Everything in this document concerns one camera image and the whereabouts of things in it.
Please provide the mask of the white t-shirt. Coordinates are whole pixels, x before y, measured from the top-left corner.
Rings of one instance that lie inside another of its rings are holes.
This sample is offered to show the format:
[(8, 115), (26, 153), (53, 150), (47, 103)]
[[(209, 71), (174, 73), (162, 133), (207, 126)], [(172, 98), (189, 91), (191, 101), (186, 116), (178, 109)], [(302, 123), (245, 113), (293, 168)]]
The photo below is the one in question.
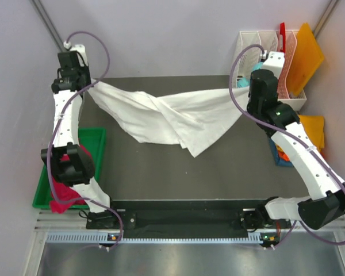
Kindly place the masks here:
[(139, 143), (180, 145), (197, 157), (237, 122), (248, 88), (226, 77), (115, 78), (97, 83), (89, 95)]

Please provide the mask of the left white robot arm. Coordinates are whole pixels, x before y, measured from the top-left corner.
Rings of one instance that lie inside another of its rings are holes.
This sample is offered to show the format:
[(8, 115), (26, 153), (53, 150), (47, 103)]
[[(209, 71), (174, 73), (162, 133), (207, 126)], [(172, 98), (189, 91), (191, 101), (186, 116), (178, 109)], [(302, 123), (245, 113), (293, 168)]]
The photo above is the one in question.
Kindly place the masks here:
[(83, 92), (91, 86), (85, 47), (72, 46), (58, 53), (60, 67), (51, 85), (55, 104), (53, 134), (41, 150), (53, 199), (61, 205), (84, 201), (94, 217), (107, 228), (117, 225), (119, 215), (110, 209), (110, 197), (95, 179), (92, 157), (81, 147), (78, 137)]

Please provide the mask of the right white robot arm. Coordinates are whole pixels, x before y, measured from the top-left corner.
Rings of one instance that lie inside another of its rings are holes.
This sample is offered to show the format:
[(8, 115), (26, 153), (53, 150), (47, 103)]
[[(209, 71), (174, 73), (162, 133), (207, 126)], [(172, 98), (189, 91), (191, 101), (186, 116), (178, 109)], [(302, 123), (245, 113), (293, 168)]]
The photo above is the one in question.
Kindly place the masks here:
[(345, 182), (320, 155), (293, 108), (278, 100), (277, 87), (278, 79), (271, 71), (253, 71), (247, 111), (289, 157), (309, 195), (269, 200), (256, 218), (265, 228), (287, 218), (318, 230), (345, 214)]

